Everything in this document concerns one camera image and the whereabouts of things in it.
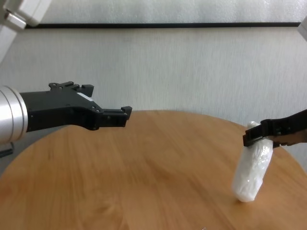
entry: wrapped white object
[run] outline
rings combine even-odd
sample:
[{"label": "wrapped white object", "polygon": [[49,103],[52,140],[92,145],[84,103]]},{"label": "wrapped white object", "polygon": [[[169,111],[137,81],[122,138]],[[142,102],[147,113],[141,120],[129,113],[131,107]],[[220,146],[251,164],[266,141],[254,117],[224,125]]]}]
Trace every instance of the wrapped white object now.
[{"label": "wrapped white object", "polygon": [[[258,125],[256,122],[250,122],[248,128]],[[242,202],[255,200],[272,154],[273,141],[268,139],[257,141],[250,147],[243,147],[232,183],[233,192],[238,200]]]}]

